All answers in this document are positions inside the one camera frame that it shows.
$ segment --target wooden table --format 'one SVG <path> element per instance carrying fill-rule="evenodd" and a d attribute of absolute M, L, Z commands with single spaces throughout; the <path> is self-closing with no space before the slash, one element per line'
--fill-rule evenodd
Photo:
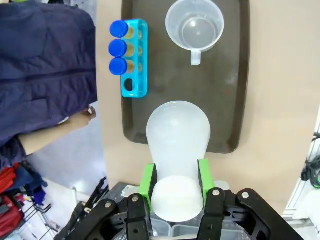
<path fill-rule="evenodd" d="M 97 5 L 98 104 L 110 187 L 139 184 L 152 163 L 147 145 L 123 134 L 120 78 L 109 72 L 109 26 L 120 0 Z M 320 1 L 251 0 L 251 49 L 240 145 L 207 153 L 215 180 L 252 188 L 282 213 L 304 166 L 320 103 Z"/>

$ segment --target brown tray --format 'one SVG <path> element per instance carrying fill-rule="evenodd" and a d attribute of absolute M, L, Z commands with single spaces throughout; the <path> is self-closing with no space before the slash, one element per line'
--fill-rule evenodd
<path fill-rule="evenodd" d="M 191 66 L 191 53 L 178 47 L 166 31 L 166 15 L 175 0 L 122 0 L 122 19 L 143 19 L 149 26 L 148 94 L 122 98 L 124 135 L 147 144 L 150 115 L 170 101 L 200 107 L 211 126 L 208 152 L 237 149 L 245 111 L 250 55 L 249 0 L 214 0 L 224 16 L 218 43 Z"/>

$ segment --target navy blue jacket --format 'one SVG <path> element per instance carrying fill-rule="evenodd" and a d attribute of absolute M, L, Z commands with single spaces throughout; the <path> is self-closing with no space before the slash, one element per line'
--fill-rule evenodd
<path fill-rule="evenodd" d="M 0 170 L 26 156 L 18 134 L 53 127 L 97 101 L 95 34 L 89 14 L 75 7 L 0 4 Z"/>

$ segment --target blue cap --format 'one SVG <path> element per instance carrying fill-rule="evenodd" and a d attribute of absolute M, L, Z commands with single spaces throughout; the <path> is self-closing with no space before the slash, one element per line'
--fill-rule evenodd
<path fill-rule="evenodd" d="M 129 26 L 125 21 L 114 21 L 110 26 L 110 33 L 115 38 L 123 38 L 129 31 Z"/>
<path fill-rule="evenodd" d="M 109 64 L 110 72 L 113 75 L 121 76 L 128 70 L 128 63 L 123 58 L 114 58 Z"/>
<path fill-rule="evenodd" d="M 121 58 L 127 53 L 128 47 L 125 41 L 116 39 L 109 45 L 109 53 L 115 58 Z"/>

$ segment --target white plastic cup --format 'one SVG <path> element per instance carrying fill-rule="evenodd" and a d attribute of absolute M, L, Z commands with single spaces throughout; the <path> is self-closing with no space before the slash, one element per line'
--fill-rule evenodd
<path fill-rule="evenodd" d="M 206 114 L 192 103 L 172 101 L 152 113 L 146 136 L 157 169 L 151 207 L 158 217 L 185 222 L 203 209 L 198 159 L 205 156 L 210 133 Z"/>
<path fill-rule="evenodd" d="M 210 50 L 225 28 L 221 10 L 211 0 L 178 0 L 165 18 L 169 37 L 191 51 L 191 65 L 201 63 L 201 52 Z"/>

